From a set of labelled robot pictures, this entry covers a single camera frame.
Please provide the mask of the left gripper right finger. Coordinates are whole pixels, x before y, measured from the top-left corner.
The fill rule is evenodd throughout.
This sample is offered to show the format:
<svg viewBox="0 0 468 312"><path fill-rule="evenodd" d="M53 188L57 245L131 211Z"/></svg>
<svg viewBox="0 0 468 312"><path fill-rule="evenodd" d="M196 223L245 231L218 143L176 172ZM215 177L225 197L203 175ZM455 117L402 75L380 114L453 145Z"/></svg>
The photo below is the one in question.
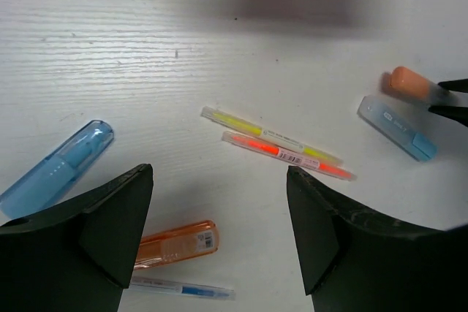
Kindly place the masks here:
<svg viewBox="0 0 468 312"><path fill-rule="evenodd" d="M316 311L465 311L467 227L437 230L385 215L287 171L305 293Z"/></svg>

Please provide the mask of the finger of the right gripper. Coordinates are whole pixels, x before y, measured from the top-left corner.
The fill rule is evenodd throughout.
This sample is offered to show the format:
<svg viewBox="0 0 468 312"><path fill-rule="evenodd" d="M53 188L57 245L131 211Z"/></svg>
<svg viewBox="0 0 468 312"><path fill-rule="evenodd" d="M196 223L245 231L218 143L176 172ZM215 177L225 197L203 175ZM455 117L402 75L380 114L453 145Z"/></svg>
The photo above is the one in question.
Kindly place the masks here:
<svg viewBox="0 0 468 312"><path fill-rule="evenodd" d="M450 120L456 121L463 126L468 126L468 108L453 107L443 105L432 105L428 108L430 113L440 115Z"/></svg>
<svg viewBox="0 0 468 312"><path fill-rule="evenodd" d="M448 91L468 93L468 79L443 81L438 86Z"/></svg>

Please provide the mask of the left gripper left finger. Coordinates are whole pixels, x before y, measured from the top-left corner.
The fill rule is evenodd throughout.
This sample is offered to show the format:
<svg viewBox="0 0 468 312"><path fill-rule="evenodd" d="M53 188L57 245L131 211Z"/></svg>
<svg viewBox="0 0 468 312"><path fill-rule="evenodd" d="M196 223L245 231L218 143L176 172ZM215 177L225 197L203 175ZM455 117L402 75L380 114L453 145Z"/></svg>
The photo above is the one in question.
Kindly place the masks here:
<svg viewBox="0 0 468 312"><path fill-rule="evenodd" d="M117 311L153 191L140 164L110 182L1 226L2 311Z"/></svg>

